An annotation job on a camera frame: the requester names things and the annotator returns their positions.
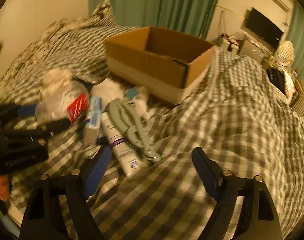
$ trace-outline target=plaid blanket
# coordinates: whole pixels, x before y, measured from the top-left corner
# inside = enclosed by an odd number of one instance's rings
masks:
[[[104,40],[132,27],[115,23],[108,0],[93,15],[53,23],[19,55],[0,82],[0,104],[38,99],[40,81],[52,68],[109,75]],[[112,159],[89,208],[106,239],[197,239],[215,201],[191,163],[200,146],[222,169],[237,176],[261,175],[271,193],[285,237],[304,214],[304,121],[261,66],[216,48],[207,76],[180,105],[149,101],[149,135],[162,160],[129,181]],[[53,137],[49,159],[16,172],[12,202],[23,213],[33,182],[43,173],[66,175],[100,148],[82,143],[84,122]],[[35,127],[35,118],[16,127]],[[66,199],[60,197],[71,238],[77,235]],[[241,199],[226,235],[235,231]]]

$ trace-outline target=white tube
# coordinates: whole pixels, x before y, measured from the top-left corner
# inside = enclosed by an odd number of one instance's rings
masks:
[[[127,139],[113,125],[106,112],[101,116],[101,125],[125,175],[129,180],[133,180],[134,175],[142,169],[144,163],[138,158],[136,150],[131,148]]]

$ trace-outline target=metal screw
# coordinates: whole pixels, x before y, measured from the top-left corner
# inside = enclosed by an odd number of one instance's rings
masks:
[[[223,171],[223,175],[226,176],[226,177],[231,177],[232,172],[230,172],[229,170],[225,170],[225,171]]]
[[[80,174],[80,170],[79,169],[74,169],[73,171],[71,171],[72,175],[79,175]]]
[[[262,182],[263,181],[263,178],[260,175],[256,175],[254,178],[258,182]]]
[[[47,174],[42,174],[40,180],[46,180],[49,176]]]
[[[42,146],[44,146],[46,144],[46,141],[44,139],[39,139],[38,143]]]

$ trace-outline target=cardboard box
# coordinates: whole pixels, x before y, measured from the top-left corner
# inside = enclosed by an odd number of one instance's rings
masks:
[[[111,37],[105,46],[112,73],[175,105],[202,81],[214,52],[205,40],[157,27]]]

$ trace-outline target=flat screen tv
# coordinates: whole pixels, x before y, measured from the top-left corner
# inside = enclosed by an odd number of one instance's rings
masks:
[[[283,32],[258,10],[252,8],[246,27],[277,49]]]

